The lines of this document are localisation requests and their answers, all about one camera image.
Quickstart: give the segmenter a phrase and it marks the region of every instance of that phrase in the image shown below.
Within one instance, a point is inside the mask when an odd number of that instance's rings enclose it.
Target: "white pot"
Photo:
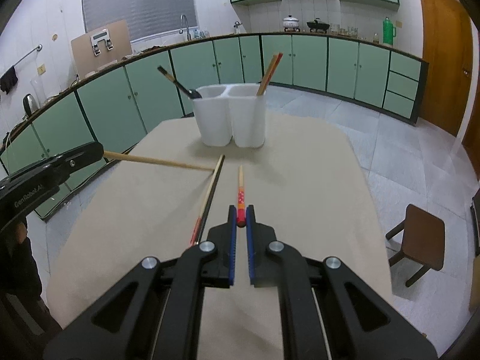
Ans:
[[[300,28],[300,22],[298,19],[289,15],[289,17],[285,17],[283,19],[283,27],[284,28]]]

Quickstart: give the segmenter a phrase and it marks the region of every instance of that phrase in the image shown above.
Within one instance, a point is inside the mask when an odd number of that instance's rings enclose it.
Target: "faucet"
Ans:
[[[185,18],[185,25],[187,27],[187,40],[191,41],[191,35],[190,35],[190,28],[188,27],[188,20],[187,20],[187,15],[182,13],[180,15],[180,31],[178,32],[179,34],[183,34],[183,28],[182,28],[182,21],[183,18]]]

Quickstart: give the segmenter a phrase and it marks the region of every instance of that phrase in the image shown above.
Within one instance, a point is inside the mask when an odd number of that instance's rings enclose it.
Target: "towel rack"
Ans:
[[[40,51],[42,49],[42,45],[39,44],[37,47],[35,47],[32,51],[28,52],[27,54],[25,54],[22,58],[20,58],[20,60],[14,64],[14,66],[18,65],[20,62],[22,62],[25,58],[27,58],[30,54],[32,54],[35,50],[37,51]]]

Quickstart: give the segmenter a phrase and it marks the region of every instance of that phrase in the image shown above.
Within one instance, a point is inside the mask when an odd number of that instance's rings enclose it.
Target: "light switch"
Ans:
[[[43,73],[45,73],[47,71],[47,69],[45,68],[45,64],[43,64],[42,66],[39,66],[37,67],[37,73],[39,76],[41,76]]]

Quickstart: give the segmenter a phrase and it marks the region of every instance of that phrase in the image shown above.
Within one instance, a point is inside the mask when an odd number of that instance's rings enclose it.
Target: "green thermos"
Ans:
[[[388,17],[383,21],[383,43],[393,46],[393,38],[397,36],[397,28]]]

